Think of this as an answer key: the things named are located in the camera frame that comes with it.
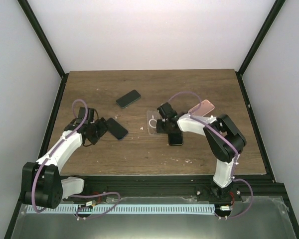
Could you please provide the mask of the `clear phone case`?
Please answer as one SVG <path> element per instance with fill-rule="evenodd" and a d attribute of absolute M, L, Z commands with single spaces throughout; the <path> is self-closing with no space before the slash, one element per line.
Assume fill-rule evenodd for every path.
<path fill-rule="evenodd" d="M 156 125 L 157 120 L 161 119 L 158 111 L 147 111 L 147 123 L 149 135 L 157 134 Z"/>

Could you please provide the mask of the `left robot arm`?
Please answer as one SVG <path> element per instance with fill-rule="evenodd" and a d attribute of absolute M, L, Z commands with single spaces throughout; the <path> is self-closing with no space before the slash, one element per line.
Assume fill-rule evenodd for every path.
<path fill-rule="evenodd" d="M 60 172 L 75 150 L 84 146 L 86 141 L 95 145 L 107 130 L 106 120 L 99 117 L 95 109 L 81 107 L 56 144 L 41 158 L 23 166 L 21 202 L 41 212 L 43 208 L 55 209 L 63 199 L 72 195 L 80 201 L 87 201 L 92 189 L 84 184 L 84 179 L 62 179 Z"/>

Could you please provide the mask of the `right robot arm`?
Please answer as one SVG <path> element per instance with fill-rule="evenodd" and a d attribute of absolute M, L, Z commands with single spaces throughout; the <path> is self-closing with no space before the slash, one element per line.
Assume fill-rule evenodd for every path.
<path fill-rule="evenodd" d="M 168 136 L 190 132 L 206 137 L 216 157 L 216 170 L 210 192 L 214 199 L 222 201 L 232 188 L 234 171 L 247 141 L 228 115 L 197 116 L 195 113 L 200 107 L 201 104 L 187 113 L 177 113 L 170 103 L 162 104 L 157 108 L 161 119 L 157 120 L 156 131 Z"/>

